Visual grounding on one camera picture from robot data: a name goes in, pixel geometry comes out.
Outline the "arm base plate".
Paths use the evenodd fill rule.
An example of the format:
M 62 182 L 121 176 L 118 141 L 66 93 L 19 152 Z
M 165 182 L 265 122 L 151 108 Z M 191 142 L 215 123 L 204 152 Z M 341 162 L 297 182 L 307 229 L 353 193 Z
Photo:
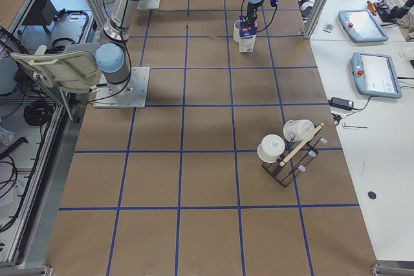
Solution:
M 140 0 L 137 5 L 138 11 L 158 10 L 160 8 L 160 0 Z
M 124 84 L 113 85 L 101 74 L 100 84 L 96 90 L 93 105 L 98 109 L 132 108 L 143 109 L 146 106 L 147 88 L 149 83 L 149 67 L 132 67 L 130 80 Z

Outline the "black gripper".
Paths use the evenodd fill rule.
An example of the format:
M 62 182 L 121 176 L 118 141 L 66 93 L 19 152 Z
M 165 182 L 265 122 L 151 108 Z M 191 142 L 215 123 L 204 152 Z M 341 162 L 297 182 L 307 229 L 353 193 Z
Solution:
M 261 6 L 261 3 L 248 3 L 244 22 L 248 26 L 254 26 L 257 19 L 257 9 Z

